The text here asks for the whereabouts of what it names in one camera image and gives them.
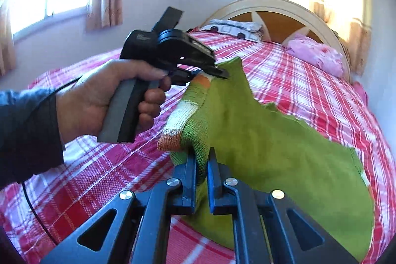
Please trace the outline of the dark blue left sleeve forearm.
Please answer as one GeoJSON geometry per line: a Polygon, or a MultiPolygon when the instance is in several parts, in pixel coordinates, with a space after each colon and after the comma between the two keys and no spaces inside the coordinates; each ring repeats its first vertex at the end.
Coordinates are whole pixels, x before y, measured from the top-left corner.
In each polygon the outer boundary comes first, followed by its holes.
{"type": "Polygon", "coordinates": [[[1,188],[61,165],[63,151],[55,91],[1,92],[1,188]]]}

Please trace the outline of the person's left hand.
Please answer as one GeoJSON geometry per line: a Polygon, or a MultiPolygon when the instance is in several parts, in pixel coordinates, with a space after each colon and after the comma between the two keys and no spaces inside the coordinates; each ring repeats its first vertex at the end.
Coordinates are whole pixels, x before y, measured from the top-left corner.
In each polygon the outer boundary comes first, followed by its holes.
{"type": "Polygon", "coordinates": [[[160,114],[160,105],[165,102],[165,92],[171,87],[170,77],[164,70],[141,60],[111,60],[56,94],[62,141],[68,143],[82,135],[98,135],[120,82],[133,78],[159,81],[159,87],[146,91],[144,100],[138,105],[137,132],[151,129],[154,119],[160,114]]]}

